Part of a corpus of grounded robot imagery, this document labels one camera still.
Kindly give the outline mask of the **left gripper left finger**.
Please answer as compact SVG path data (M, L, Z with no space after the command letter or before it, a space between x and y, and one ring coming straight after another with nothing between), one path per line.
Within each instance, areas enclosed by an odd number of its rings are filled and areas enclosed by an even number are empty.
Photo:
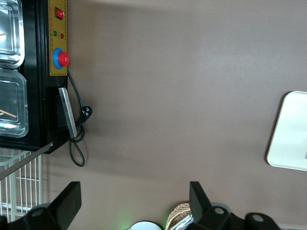
M20 219L0 217L2 230L66 230L82 206L81 183L70 182L50 203L32 208Z

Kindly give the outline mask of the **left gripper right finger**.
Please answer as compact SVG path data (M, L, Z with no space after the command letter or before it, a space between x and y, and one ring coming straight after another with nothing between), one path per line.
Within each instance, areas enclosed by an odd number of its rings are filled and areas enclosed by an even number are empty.
M221 205L212 205L201 184L189 184L189 205L194 218L190 230L279 230L280 227L269 216L251 212L239 218Z

